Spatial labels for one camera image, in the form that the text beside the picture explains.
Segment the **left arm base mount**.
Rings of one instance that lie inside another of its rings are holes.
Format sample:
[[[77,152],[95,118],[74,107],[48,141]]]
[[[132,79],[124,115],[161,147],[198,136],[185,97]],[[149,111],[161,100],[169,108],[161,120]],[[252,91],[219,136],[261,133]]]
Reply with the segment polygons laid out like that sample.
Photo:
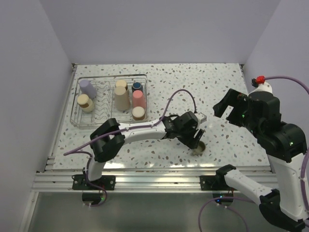
[[[86,181],[84,174],[76,174],[72,176],[73,190],[96,190],[101,187],[105,190],[114,190],[116,183],[115,175],[102,175],[100,179],[91,181],[90,184]]]

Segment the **steel wire dish rack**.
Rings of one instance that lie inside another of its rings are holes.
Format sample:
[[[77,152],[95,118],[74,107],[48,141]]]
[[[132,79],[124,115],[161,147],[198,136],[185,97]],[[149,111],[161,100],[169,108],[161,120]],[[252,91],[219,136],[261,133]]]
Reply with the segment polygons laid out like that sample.
[[[82,94],[79,86],[82,80],[88,80],[97,92],[97,96],[93,99],[95,109],[90,113],[84,112],[77,103],[77,97]],[[114,89],[119,80],[127,82],[130,102],[132,102],[132,85],[136,82],[141,83],[144,97],[147,99],[147,75],[145,74],[79,77],[73,94],[70,123],[83,129],[98,127],[109,118],[115,118],[120,123],[133,123],[132,106],[126,111],[116,109]]]

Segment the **pink plastic cup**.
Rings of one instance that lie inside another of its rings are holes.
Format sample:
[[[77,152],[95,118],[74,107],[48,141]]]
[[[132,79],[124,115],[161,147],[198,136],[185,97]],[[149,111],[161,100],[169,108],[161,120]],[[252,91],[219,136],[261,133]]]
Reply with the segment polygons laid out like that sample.
[[[133,108],[135,107],[142,107],[142,108],[146,108],[146,100],[145,100],[145,96],[144,93],[140,90],[135,90],[132,94],[132,105]]]

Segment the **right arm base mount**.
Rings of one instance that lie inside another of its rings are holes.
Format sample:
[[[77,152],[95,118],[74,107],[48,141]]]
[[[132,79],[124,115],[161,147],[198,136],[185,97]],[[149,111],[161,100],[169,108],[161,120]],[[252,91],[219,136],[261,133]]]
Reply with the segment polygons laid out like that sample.
[[[201,175],[199,177],[202,191],[229,191],[229,187],[224,178],[219,175]]]

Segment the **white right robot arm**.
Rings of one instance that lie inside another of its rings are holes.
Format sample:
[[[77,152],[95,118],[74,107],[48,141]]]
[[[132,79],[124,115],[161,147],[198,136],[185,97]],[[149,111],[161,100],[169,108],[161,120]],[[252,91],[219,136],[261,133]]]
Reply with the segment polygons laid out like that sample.
[[[233,109],[227,121],[246,128],[257,139],[273,166],[279,187],[265,187],[229,164],[216,171],[217,188],[240,191],[259,207],[271,225],[289,232],[302,231],[309,218],[303,199],[306,171],[302,162],[307,149],[304,132],[281,120],[280,100],[271,92],[245,95],[230,89],[214,105],[214,115],[221,117],[228,106]]]

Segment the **dark blue ceramic mug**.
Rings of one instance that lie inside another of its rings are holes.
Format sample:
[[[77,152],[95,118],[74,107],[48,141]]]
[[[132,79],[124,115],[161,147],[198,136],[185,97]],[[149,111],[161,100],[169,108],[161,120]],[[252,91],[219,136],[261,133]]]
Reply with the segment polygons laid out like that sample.
[[[134,82],[131,86],[131,89],[132,89],[132,92],[137,91],[137,90],[143,92],[143,85],[140,82]]]

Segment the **small olive handled cup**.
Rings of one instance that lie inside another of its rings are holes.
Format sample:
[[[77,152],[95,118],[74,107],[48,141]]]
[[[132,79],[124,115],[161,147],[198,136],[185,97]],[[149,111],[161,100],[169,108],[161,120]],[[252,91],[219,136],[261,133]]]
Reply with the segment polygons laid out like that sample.
[[[197,147],[192,150],[192,155],[193,156],[200,156],[204,153],[205,150],[206,150],[205,143],[202,142],[202,141],[199,141]]]

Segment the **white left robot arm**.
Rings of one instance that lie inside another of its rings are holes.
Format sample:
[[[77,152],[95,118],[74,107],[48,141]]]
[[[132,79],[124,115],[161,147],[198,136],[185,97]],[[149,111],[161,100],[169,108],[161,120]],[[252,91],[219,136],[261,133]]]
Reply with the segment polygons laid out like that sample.
[[[87,165],[83,184],[91,190],[100,184],[105,163],[114,159],[122,146],[143,140],[178,139],[190,149],[195,149],[204,134],[200,127],[207,120],[203,113],[191,111],[181,116],[163,116],[161,119],[142,123],[119,123],[115,118],[104,122],[90,135],[94,157]]]

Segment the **beige plastic cup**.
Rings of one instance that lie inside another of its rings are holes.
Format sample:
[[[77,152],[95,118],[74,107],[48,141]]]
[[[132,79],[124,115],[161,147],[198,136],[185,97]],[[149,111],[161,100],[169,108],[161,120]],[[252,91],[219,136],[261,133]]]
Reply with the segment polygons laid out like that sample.
[[[129,95],[125,87],[119,86],[114,89],[115,107],[119,111],[125,111],[130,108]]]

